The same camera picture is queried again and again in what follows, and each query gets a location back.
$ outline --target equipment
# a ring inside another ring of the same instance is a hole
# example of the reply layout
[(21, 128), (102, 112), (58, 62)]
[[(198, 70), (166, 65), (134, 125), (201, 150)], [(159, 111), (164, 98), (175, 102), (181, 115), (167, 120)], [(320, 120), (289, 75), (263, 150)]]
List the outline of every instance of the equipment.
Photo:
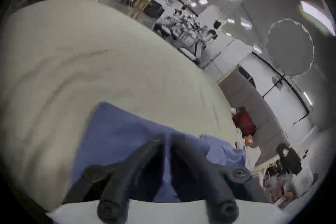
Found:
[(99, 200), (97, 215), (101, 221), (125, 223), (130, 199), (152, 202), (157, 195), (165, 154), (170, 154), (171, 185), (180, 201), (206, 200), (211, 222), (234, 222), (239, 214), (236, 198), (268, 202), (246, 168), (210, 163), (204, 151), (179, 134), (173, 134), (169, 140), (158, 134), (124, 162), (90, 166), (62, 204)]

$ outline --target ceiling light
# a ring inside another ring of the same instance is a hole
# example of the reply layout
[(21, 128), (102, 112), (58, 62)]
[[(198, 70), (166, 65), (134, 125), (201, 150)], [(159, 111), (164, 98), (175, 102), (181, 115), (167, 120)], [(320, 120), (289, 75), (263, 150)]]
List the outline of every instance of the ceiling light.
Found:
[(247, 21), (241, 21), (241, 22), (240, 22), (240, 25), (241, 25), (242, 27), (247, 28), (247, 29), (251, 29), (251, 28), (252, 28), (252, 25), (251, 25), (249, 22), (247, 22)]
[(317, 8), (313, 7), (312, 5), (308, 4), (307, 2), (304, 2), (304, 1), (300, 1), (300, 2), (302, 5), (302, 9), (305, 13), (308, 13), (309, 15), (319, 20), (321, 23), (325, 25), (325, 27), (328, 28), (328, 30), (330, 31), (330, 33), (332, 33), (333, 36), (336, 36), (333, 24), (326, 15), (324, 15), (321, 11), (319, 11)]
[(208, 3), (208, 1), (207, 1), (207, 0), (199, 0), (199, 3), (200, 3), (201, 5), (205, 5), (205, 4)]
[(303, 92), (303, 95), (307, 98), (309, 104), (310, 104), (311, 106), (313, 106), (313, 102), (312, 102), (311, 99), (308, 97), (308, 95), (306, 94), (306, 92)]
[(253, 49), (254, 49), (256, 52), (259, 52), (259, 53), (262, 53), (262, 52), (263, 52), (257, 45), (253, 45)]

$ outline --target blue towel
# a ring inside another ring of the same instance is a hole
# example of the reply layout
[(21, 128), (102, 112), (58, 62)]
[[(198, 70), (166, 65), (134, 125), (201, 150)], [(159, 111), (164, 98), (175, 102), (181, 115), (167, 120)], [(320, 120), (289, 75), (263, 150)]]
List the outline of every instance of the blue towel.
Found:
[(245, 151), (234, 148), (230, 143), (213, 136), (202, 135), (201, 140), (210, 147), (206, 155), (209, 162), (222, 166), (233, 167), (238, 165), (245, 167)]

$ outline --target white sheet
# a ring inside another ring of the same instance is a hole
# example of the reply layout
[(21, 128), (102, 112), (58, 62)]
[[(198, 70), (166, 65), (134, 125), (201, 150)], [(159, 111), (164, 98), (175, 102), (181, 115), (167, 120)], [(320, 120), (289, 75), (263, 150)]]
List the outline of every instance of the white sheet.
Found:
[(2, 40), (1, 151), (20, 187), (60, 205), (90, 113), (107, 101), (130, 113), (234, 146), (220, 88), (146, 27), (90, 0), (23, 8)]

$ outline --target white fabric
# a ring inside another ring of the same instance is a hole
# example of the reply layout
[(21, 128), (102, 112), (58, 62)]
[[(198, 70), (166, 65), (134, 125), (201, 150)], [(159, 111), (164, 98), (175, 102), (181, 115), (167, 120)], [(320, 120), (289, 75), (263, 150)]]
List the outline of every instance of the white fabric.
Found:
[(259, 146), (255, 148), (247, 146), (245, 167), (249, 169), (250, 171), (254, 171), (254, 166), (257, 160), (259, 159), (260, 155), (261, 155), (261, 150)]
[(1, 151), (45, 209), (60, 205), (90, 114), (109, 102), (137, 116), (234, 146), (220, 88), (146, 27), (91, 0), (17, 11), (2, 39)]
[[(65, 204), (48, 214), (59, 224), (103, 224), (96, 207), (99, 201)], [(289, 223), (294, 215), (282, 212), (276, 205), (266, 202), (236, 200), (239, 216), (235, 224)], [(206, 202), (193, 201), (164, 204), (130, 200), (126, 224), (207, 224)]]

